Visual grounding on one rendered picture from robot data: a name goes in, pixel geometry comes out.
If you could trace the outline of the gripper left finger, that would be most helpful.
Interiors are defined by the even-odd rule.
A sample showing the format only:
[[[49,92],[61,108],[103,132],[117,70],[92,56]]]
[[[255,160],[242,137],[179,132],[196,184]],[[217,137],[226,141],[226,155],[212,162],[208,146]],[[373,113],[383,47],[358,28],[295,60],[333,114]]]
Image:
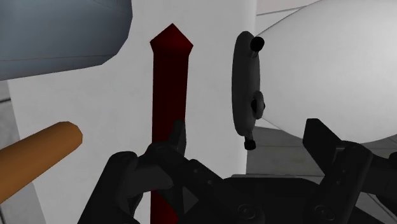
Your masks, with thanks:
[[[110,156],[78,224],[140,224],[134,217],[143,193],[158,191],[175,216],[159,224],[245,224],[244,197],[198,160],[179,152],[185,124],[174,123],[167,141],[137,156]]]

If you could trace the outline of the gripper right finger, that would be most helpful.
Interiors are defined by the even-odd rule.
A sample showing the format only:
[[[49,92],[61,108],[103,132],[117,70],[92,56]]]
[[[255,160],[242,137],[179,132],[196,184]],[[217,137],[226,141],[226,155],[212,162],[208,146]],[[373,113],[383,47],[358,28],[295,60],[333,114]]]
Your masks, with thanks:
[[[397,216],[397,152],[383,158],[343,141],[320,119],[305,123],[303,146],[324,173],[303,214],[303,224],[375,224],[353,212],[361,192],[375,195]]]

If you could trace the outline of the dark red pointed stick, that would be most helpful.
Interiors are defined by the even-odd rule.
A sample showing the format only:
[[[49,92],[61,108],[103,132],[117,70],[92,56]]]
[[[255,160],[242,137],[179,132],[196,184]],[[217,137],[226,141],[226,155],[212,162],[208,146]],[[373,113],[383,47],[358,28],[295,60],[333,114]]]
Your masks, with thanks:
[[[170,24],[150,41],[153,51],[152,141],[166,141],[185,120],[188,59],[193,44]]]

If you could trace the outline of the white rounded object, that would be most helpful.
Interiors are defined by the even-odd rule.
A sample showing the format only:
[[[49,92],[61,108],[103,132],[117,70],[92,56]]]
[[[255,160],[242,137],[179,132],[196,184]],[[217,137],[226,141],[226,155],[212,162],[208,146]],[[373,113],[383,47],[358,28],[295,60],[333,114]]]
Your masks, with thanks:
[[[319,0],[261,33],[263,118],[357,143],[397,134],[397,0]]]

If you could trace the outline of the grey oval disc, black knobs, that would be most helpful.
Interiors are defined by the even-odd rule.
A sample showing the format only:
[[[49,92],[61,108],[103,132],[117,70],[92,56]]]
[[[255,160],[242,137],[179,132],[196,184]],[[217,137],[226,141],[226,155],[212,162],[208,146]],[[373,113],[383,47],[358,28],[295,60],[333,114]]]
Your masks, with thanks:
[[[264,39],[241,32],[236,39],[232,62],[232,114],[238,135],[244,137],[244,148],[254,150],[253,129],[263,116],[264,97],[260,91],[260,58]]]

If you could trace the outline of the orange cylinder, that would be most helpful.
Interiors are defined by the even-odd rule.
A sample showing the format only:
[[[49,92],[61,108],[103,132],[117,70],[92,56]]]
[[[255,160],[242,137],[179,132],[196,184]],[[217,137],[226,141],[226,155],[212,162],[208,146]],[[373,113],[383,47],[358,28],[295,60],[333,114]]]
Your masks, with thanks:
[[[83,134],[58,122],[0,150],[0,204],[77,149]]]

